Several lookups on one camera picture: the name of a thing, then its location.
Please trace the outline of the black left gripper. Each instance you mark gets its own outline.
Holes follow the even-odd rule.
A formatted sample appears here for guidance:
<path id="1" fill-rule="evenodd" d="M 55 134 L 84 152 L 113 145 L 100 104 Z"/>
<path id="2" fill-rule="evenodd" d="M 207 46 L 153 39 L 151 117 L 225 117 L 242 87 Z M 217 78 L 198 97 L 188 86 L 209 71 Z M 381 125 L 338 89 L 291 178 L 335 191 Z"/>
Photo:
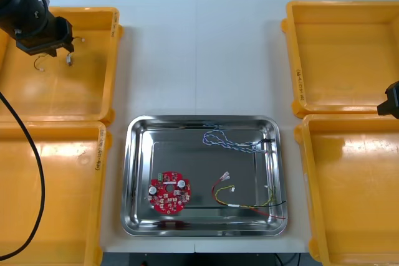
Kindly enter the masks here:
<path id="1" fill-rule="evenodd" d="M 63 17 L 54 17 L 35 36 L 17 39 L 17 48 L 29 55 L 47 54 L 57 57 L 57 50 L 64 48 L 74 52 L 72 24 Z"/>

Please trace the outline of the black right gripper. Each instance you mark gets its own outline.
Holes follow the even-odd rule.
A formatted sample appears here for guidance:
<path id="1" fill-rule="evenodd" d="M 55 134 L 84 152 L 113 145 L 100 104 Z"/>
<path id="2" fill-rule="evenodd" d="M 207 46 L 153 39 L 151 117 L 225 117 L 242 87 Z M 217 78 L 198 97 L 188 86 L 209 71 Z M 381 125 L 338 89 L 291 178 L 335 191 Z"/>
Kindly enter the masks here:
<path id="1" fill-rule="evenodd" d="M 385 91 L 387 100 L 377 106 L 377 113 L 380 116 L 399 116 L 399 81 L 392 83 Z"/>

